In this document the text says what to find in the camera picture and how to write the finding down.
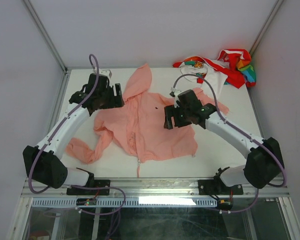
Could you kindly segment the pink zip-up hooded jacket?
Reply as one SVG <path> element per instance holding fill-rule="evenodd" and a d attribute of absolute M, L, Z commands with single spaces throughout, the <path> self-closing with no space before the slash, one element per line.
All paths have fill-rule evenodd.
<path fill-rule="evenodd" d="M 210 175 L 209 137 L 189 125 L 164 129 L 171 105 L 174 68 L 114 69 L 112 83 L 123 89 L 124 107 L 94 113 L 66 147 L 62 161 L 98 177 L 198 177 Z"/>

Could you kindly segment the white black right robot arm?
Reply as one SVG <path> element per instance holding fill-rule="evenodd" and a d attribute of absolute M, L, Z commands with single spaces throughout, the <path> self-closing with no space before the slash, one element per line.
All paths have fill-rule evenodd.
<path fill-rule="evenodd" d="M 276 139 L 264 139 L 244 131 L 220 112 L 216 102 L 202 104 L 193 90 L 172 90 L 170 95 L 174 104 L 164 108 L 165 129 L 198 125 L 232 145 L 246 160 L 244 165 L 218 169 L 213 177 L 216 192 L 224 194 L 231 187 L 242 184 L 262 189 L 271 186 L 279 174 L 285 174 L 281 148 Z"/>

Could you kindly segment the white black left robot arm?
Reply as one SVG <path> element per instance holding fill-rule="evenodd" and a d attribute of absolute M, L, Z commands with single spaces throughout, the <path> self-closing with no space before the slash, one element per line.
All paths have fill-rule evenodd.
<path fill-rule="evenodd" d="M 72 94 L 65 113 L 44 139 L 23 150 L 28 186 L 33 193 L 39 194 L 40 191 L 34 190 L 32 181 L 47 188 L 77 186 L 83 194 L 93 192 L 93 173 L 66 167 L 61 158 L 74 134 L 94 112 L 124 106 L 121 85 L 111 85 L 111 76 L 110 70 L 90 74 L 88 83 Z"/>

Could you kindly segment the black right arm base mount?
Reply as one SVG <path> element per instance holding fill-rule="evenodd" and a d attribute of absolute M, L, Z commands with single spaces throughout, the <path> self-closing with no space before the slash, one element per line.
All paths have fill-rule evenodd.
<path fill-rule="evenodd" d="M 243 187 L 241 184 L 233 186 L 226 186 L 221 180 L 221 175 L 230 167 L 219 168 L 215 173 L 215 176 L 211 179 L 199 179 L 198 193 L 199 195 L 219 196 L 219 195 L 243 195 Z"/>

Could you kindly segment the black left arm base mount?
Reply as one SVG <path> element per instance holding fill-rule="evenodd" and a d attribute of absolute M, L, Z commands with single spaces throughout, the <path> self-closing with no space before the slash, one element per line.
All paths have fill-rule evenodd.
<path fill-rule="evenodd" d="M 108 196 L 111 181 L 96 179 L 92 172 L 81 168 L 67 168 L 68 173 L 64 184 L 68 186 L 68 196 Z"/>

